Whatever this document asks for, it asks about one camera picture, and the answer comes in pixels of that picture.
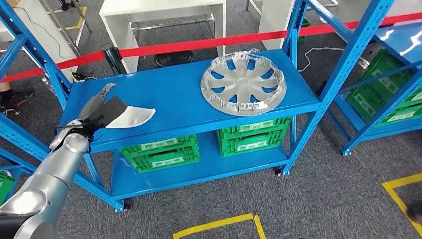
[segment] green crate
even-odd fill
[[[401,104],[401,107],[411,106],[422,103],[422,87],[410,94]]]
[[[222,157],[248,153],[267,148],[278,147],[283,142],[289,124],[284,125],[282,130],[261,132],[237,138],[227,138],[217,130],[218,145]]]
[[[302,26],[301,27],[307,27],[307,26],[310,26],[310,25],[311,25],[311,23],[304,18],[304,20],[302,21]],[[298,37],[298,42],[304,41],[305,38],[306,38],[305,36]]]
[[[122,148],[120,151],[127,161],[140,173],[198,162],[200,160],[196,135],[176,139],[178,140],[177,143],[172,143],[175,141],[169,139],[151,143],[154,147],[148,147],[147,149],[145,146],[138,145]]]
[[[368,69],[365,71],[359,81],[379,76],[402,66],[404,66],[402,62],[400,62],[388,51],[382,49],[375,56],[374,60],[369,65]],[[379,92],[385,100],[388,101],[413,76],[413,74],[414,72],[412,70],[404,70],[377,81],[373,81],[369,84],[374,87],[375,90]]]
[[[357,111],[363,121],[371,120],[386,101],[371,85],[353,89],[346,97],[347,102]]]
[[[292,117],[281,117],[259,123],[244,124],[240,126],[220,129],[219,134],[225,139],[245,137],[260,133],[283,130],[286,128]]]
[[[387,73],[402,67],[403,63],[392,54],[382,49],[359,79],[360,81]],[[373,81],[353,89],[346,97],[349,104],[368,122],[378,110],[412,77],[413,71],[404,70],[399,73]],[[422,103],[422,88],[409,95],[396,110]]]
[[[157,169],[163,169],[188,163],[199,162],[198,147],[176,148],[169,151],[138,155],[132,158],[126,158],[132,166],[139,172],[150,172]]]
[[[420,116],[422,116],[422,104],[397,108],[394,110],[394,112],[389,114],[381,123],[379,123],[377,127],[414,119]]]
[[[125,157],[132,157],[136,156],[137,154],[143,155],[145,152],[148,153],[158,153],[166,150],[172,150],[175,148],[184,147],[186,145],[194,145],[197,144],[197,138],[195,135],[184,136],[184,137],[177,137],[177,138],[170,138],[167,140],[152,142],[152,143],[144,143],[140,145],[135,145],[127,148],[120,149],[121,153]]]
[[[4,202],[14,185],[14,178],[0,171],[0,205]]]

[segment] red barrier tape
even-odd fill
[[[381,25],[392,25],[397,22],[404,22],[404,21],[412,21],[412,20],[419,20],[422,19],[422,12],[420,13],[413,13],[408,15],[401,15],[401,16],[390,16],[384,18]],[[356,29],[359,22],[348,22],[346,23],[346,27],[349,29]],[[329,25],[318,25],[318,26],[308,26],[301,28],[299,32],[299,36],[312,36],[312,35],[320,35],[326,33],[333,33],[335,32],[334,28]],[[271,40],[277,38],[286,37],[287,31],[275,31],[275,32],[267,32],[267,33],[252,33],[252,34],[244,34],[244,35],[237,35],[237,36],[228,36],[225,38],[212,38],[212,39],[205,39],[205,40],[196,40],[196,41],[184,41],[184,42],[176,42],[176,43],[168,43],[168,44],[161,44],[161,45],[152,45],[152,46],[141,46],[139,48],[131,48],[131,49],[121,49],[120,54],[122,57],[131,57],[131,56],[147,56],[147,55],[156,55],[156,54],[163,54],[169,52],[178,52],[178,51],[187,51],[187,50],[197,50],[203,48],[211,48],[223,45],[236,45],[242,43],[250,43],[250,42],[258,42],[264,40]],[[94,53],[86,54],[71,60],[63,61],[57,64],[60,69],[65,69],[73,66],[81,66],[89,63],[93,63],[96,61],[104,60],[104,55],[102,52],[97,51]],[[10,82],[16,81],[28,77],[33,77],[37,75],[44,74],[44,71],[41,68],[32,69],[29,71],[17,73],[11,76],[6,76],[3,78],[1,82]]]

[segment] black cylinder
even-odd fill
[[[121,62],[123,58],[117,47],[114,47],[111,43],[107,43],[101,46],[101,51],[115,75],[127,74],[123,63]]]

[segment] blue shelf board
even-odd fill
[[[200,133],[200,162],[137,173],[120,151],[114,153],[111,194],[115,199],[207,182],[286,164],[282,146],[240,155],[221,157],[215,132]]]
[[[119,96],[131,106],[155,108],[146,124],[130,129],[101,129],[94,135],[92,152],[102,152],[139,143],[201,133],[246,123],[271,120],[316,111],[320,101],[297,72],[283,50],[259,53],[283,71],[287,93],[270,112],[252,117],[237,117],[212,107],[202,96],[200,81],[211,60],[140,71],[97,80],[74,83],[61,124],[77,118],[88,99],[107,83],[117,83],[107,95]]]
[[[422,117],[373,128],[364,140],[371,140],[422,129]]]
[[[422,42],[421,31],[422,22],[382,27],[374,38],[404,64],[410,64],[422,60],[422,44],[417,44]]]
[[[344,116],[353,126],[355,131],[358,132],[365,126],[365,122],[355,111],[355,109],[349,104],[349,102],[346,101],[345,97],[346,94],[337,94],[334,98],[334,102],[340,108],[341,112],[343,112]]]

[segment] floor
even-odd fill
[[[86,18],[93,30],[91,35],[82,37],[82,54],[97,51],[101,45],[110,42],[98,16],[101,4],[102,0],[80,0],[81,6],[88,6]],[[51,5],[56,9],[60,7],[54,0]],[[252,8],[248,12],[244,8],[245,0],[227,0],[227,35],[257,32],[259,15]],[[68,19],[66,23],[70,26],[77,21],[75,16],[75,12],[66,12],[60,17]],[[319,24],[313,12],[307,13],[307,19],[312,24]],[[211,38],[213,35],[208,23],[171,29],[178,34],[169,34],[169,31],[146,31],[138,33],[137,37],[141,45],[150,45]],[[307,50],[323,46],[344,47],[345,44],[335,34],[307,37],[299,45],[298,68],[306,64],[303,54]],[[252,47],[264,50],[261,43],[252,43],[230,46],[227,51]],[[371,45],[363,57],[370,60],[378,49],[379,46]],[[310,54],[311,65],[302,75],[313,90],[329,77],[340,54],[336,51]],[[214,57],[215,49],[195,51],[195,60]],[[34,67],[29,62],[27,56],[19,55],[10,73]],[[150,57],[140,60],[139,69],[151,67]],[[355,67],[347,82],[355,81],[362,71]],[[79,67],[78,73],[102,77],[111,75],[111,70],[105,62],[98,62]],[[19,116],[10,117],[43,143],[49,144],[61,115],[57,100],[39,77],[16,82],[13,86],[17,89],[32,86],[36,94],[30,102],[22,105]],[[331,108],[345,121],[335,107]],[[306,117],[298,117],[300,127]],[[350,157],[344,157],[339,147],[345,142],[334,130],[332,122],[324,117],[288,177],[277,177],[269,169],[153,193],[134,198],[133,208],[119,214],[90,193],[72,186],[57,223],[55,238],[171,238],[173,233],[182,229],[246,213],[259,216],[269,239],[420,238],[381,184],[421,171],[421,141],[420,131],[405,133],[362,143]],[[8,142],[1,140],[0,143],[1,147],[37,164]],[[111,153],[93,157],[103,181],[109,183]],[[421,189],[422,183],[415,183],[397,189],[397,193],[405,203],[411,203],[421,198]],[[252,221],[244,221],[186,238],[259,237]]]

